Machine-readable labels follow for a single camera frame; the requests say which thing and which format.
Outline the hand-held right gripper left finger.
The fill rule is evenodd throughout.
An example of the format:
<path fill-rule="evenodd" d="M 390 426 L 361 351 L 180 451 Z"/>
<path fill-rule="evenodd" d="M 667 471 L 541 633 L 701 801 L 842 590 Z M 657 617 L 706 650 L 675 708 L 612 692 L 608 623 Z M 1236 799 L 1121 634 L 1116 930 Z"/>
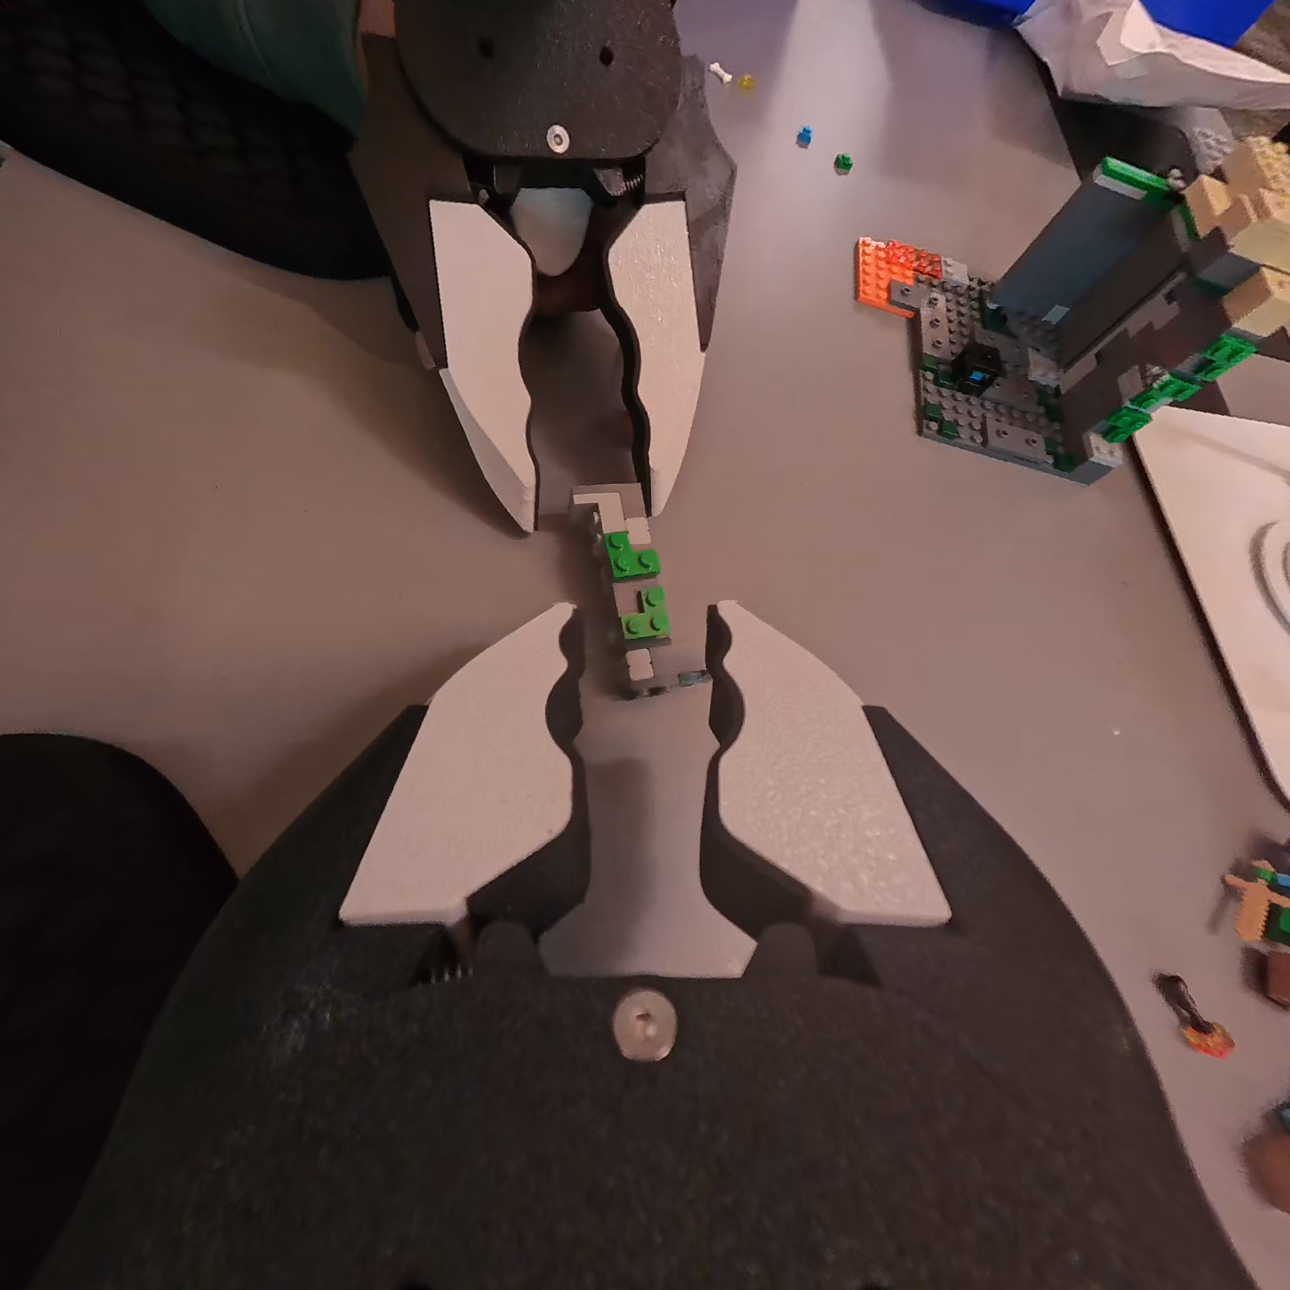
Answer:
<path fill-rule="evenodd" d="M 550 928 L 588 892 L 584 633 L 557 602 L 427 701 L 338 916 Z"/>

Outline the pile of colourful brick figures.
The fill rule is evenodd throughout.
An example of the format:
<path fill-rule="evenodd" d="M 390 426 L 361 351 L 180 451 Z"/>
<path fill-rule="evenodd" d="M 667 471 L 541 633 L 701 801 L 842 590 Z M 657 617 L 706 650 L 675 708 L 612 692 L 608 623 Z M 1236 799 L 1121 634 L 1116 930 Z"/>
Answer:
<path fill-rule="evenodd" d="M 1288 875 L 1287 858 L 1265 856 L 1240 861 L 1222 877 L 1218 904 L 1232 904 L 1233 932 L 1242 950 L 1242 967 L 1255 993 L 1288 1014 Z M 1152 975 L 1155 992 L 1167 1005 L 1175 1032 L 1194 1053 L 1214 1059 L 1233 1056 L 1236 1041 L 1220 1022 L 1205 1017 L 1178 974 Z M 1288 1213 L 1288 1098 L 1281 1095 L 1264 1111 L 1259 1130 L 1244 1149 L 1250 1185 L 1273 1211 Z"/>

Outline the person's left forearm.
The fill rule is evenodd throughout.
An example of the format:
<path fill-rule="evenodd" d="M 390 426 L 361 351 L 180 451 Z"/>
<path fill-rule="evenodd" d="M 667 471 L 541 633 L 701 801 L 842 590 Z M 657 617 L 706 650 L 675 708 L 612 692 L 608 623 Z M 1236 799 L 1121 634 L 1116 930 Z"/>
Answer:
<path fill-rule="evenodd" d="M 396 33 L 393 1 L 146 1 L 186 50 L 356 134 L 365 114 L 365 33 Z"/>

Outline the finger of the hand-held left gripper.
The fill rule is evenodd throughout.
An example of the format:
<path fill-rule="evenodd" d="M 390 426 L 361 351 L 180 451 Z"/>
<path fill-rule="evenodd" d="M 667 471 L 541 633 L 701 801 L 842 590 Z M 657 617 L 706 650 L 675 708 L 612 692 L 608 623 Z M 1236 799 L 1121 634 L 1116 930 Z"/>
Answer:
<path fill-rule="evenodd" d="M 533 310 L 533 261 L 478 203 L 431 200 L 427 219 L 446 352 L 439 377 L 481 474 L 529 535 L 538 469 L 519 342 Z"/>
<path fill-rule="evenodd" d="M 694 426 L 704 351 L 685 203 L 646 201 L 604 258 L 605 316 L 619 337 L 622 399 L 648 516 L 666 506 Z"/>

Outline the white crumpled bag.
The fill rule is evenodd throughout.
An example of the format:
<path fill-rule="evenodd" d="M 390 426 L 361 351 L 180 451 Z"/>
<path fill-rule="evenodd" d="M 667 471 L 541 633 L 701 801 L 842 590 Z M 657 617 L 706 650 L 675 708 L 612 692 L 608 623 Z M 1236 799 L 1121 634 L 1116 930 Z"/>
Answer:
<path fill-rule="evenodd" d="M 1288 107 L 1287 72 L 1162 27 L 1139 1 L 1037 1 L 1014 28 L 1064 99 L 1136 107 Z"/>

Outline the grey white brick column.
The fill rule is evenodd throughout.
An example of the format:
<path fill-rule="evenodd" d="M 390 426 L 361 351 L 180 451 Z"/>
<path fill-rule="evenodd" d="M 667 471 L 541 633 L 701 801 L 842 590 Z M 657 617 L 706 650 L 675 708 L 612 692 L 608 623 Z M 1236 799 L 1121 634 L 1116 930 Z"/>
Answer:
<path fill-rule="evenodd" d="M 596 622 L 599 642 L 604 646 L 607 660 L 614 669 L 614 681 L 619 693 L 624 696 L 627 684 L 627 658 L 631 654 L 643 653 L 651 658 L 657 668 L 669 670 L 670 639 L 654 643 L 651 648 L 624 646 L 620 639 L 619 621 L 615 611 L 612 587 L 605 584 L 601 557 L 599 552 L 599 537 L 601 533 L 616 529 L 628 529 L 635 541 L 648 543 L 661 562 L 661 574 L 657 582 L 663 586 L 663 562 L 655 547 L 650 532 L 650 521 L 646 514 L 643 493 L 640 485 L 635 482 L 588 485 L 575 488 L 569 494 L 569 517 L 585 533 L 588 543 L 588 556 L 593 571 L 595 588 L 597 592 Z"/>

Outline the blue plastic bin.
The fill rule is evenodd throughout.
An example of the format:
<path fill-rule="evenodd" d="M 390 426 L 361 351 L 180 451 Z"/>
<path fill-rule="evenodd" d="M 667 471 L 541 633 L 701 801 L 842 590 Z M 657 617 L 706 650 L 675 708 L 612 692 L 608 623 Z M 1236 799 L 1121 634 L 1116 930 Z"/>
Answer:
<path fill-rule="evenodd" d="M 931 12 L 986 28 L 1018 25 L 1035 1 L 920 1 Z M 1152 21 L 1170 31 L 1233 50 L 1272 1 L 1142 1 Z"/>

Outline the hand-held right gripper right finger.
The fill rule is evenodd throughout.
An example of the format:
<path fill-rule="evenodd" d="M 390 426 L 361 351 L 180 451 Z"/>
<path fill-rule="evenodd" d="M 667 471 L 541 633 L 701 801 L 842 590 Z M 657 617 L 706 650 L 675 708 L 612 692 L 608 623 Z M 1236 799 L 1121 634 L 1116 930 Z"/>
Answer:
<path fill-rule="evenodd" d="M 734 599 L 708 609 L 705 895 L 736 927 L 941 927 L 948 899 L 861 699 Z"/>

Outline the grey green brick tower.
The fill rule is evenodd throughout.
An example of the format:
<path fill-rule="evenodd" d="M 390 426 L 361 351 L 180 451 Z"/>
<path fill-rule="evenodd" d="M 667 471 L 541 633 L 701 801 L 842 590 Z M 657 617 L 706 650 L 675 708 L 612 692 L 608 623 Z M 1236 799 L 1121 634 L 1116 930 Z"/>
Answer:
<path fill-rule="evenodd" d="M 916 434 L 1088 485 L 1160 411 L 1224 411 L 1218 381 L 1287 361 L 1287 130 L 1144 166 L 1099 157 L 997 279 L 911 270 Z"/>

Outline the white lamp base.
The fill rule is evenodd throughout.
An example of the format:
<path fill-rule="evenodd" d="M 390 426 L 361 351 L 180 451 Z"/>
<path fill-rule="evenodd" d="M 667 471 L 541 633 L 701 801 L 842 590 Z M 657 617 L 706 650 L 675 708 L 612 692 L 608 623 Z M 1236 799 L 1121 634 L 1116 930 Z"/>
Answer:
<path fill-rule="evenodd" d="M 1167 406 L 1134 437 L 1237 703 L 1288 794 L 1288 428 Z"/>

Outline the orange brick plate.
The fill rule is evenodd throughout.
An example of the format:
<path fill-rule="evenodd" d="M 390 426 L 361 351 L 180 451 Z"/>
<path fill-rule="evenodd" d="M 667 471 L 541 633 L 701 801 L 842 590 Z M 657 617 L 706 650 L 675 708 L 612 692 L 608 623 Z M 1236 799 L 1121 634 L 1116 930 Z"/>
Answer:
<path fill-rule="evenodd" d="M 862 235 L 853 250 L 853 298 L 869 309 L 911 318 L 943 279 L 943 258 L 911 243 Z"/>

